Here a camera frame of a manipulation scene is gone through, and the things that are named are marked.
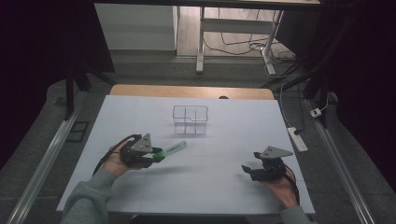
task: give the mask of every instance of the gray surface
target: gray surface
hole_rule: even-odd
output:
[[[169,59],[162,57],[150,59],[139,58],[140,63],[128,63],[136,56],[116,56],[122,63],[115,61],[117,75],[114,79],[122,83],[163,84],[186,86],[220,86],[220,87],[260,87],[268,77],[265,76],[260,61],[235,60],[226,63],[223,60],[210,59],[205,62],[205,73],[195,75],[195,64],[189,59]],[[78,121],[88,121],[89,131],[94,124],[96,114],[110,87],[91,77],[93,83],[89,99],[78,116]],[[54,84],[49,88],[48,101],[42,109],[31,131],[26,134],[13,157],[0,173],[0,223],[5,223],[10,212],[21,196],[30,176],[44,155],[53,135],[64,118],[64,107],[54,106],[58,97],[64,97],[64,83]],[[297,89],[283,93],[282,101],[288,121],[297,129],[303,127]],[[329,105],[329,130],[340,148],[350,172],[353,174],[363,197],[373,212],[377,223],[396,223],[396,196],[378,172],[370,158],[345,130],[336,118],[336,105]],[[313,205],[317,211],[314,218],[319,223],[360,223],[353,205],[348,199],[343,186],[332,168],[313,120],[304,110],[305,129],[301,133],[309,151],[304,155],[297,153],[297,159],[303,170],[304,179],[310,192]],[[61,214],[55,212],[56,205],[84,148],[89,133],[81,143],[65,143],[49,178],[40,191],[25,223],[58,222]],[[110,223],[126,223],[128,215],[111,214]],[[260,219],[252,217],[252,223],[276,223],[276,217]]]

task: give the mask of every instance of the hand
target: hand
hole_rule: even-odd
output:
[[[286,166],[286,174],[295,181],[294,174],[288,166]],[[277,181],[262,181],[261,183],[273,192],[285,208],[298,206],[293,186],[285,177]]]
[[[110,173],[116,176],[121,176],[128,170],[140,170],[141,168],[128,168],[120,159],[120,149],[128,142],[123,142],[119,147],[114,149],[114,152],[108,157],[108,159],[103,163],[103,168],[108,170]]]

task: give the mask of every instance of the green marker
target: green marker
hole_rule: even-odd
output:
[[[167,149],[164,149],[161,152],[155,153],[152,155],[152,158],[159,158],[159,157],[168,157],[175,152],[179,152],[181,149],[184,149],[187,147],[187,142],[186,141],[181,141],[175,145],[172,145],[171,147],[168,147]]]

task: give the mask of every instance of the wall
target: wall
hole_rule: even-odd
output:
[[[109,49],[175,50],[177,7],[95,4]]]

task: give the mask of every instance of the aluminum rail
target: aluminum rail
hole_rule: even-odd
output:
[[[309,104],[308,100],[305,100],[305,104],[308,107],[308,110],[311,111],[314,108]],[[355,181],[352,178],[352,175],[347,169],[347,166],[337,148],[334,141],[332,140],[332,136],[329,131],[323,128],[322,124],[318,119],[315,119],[315,125],[318,129],[319,135],[327,148],[330,158],[332,159],[332,164],[334,165],[335,170],[338,173],[338,176],[341,179],[341,182],[344,185],[344,189],[346,193],[349,195],[350,200],[352,201],[353,206],[355,207],[356,213],[361,220],[361,223],[364,224],[374,224],[374,218],[371,215],[371,212],[361,196],[361,191],[355,184]]]
[[[64,140],[70,132],[78,116],[78,113],[82,108],[82,103],[84,102],[87,95],[88,93],[85,91],[78,93],[75,101],[74,112],[71,114],[69,120],[63,121],[58,132],[53,137],[52,142],[49,144],[49,148],[43,156],[43,159],[41,159],[41,162],[38,164],[35,173],[26,186],[22,196],[18,200],[18,203],[12,211],[11,216],[8,218],[7,224],[23,223],[26,219],[33,203],[35,202],[38,192],[41,190],[41,187],[43,186],[53,163],[58,157],[59,151],[64,144]]]

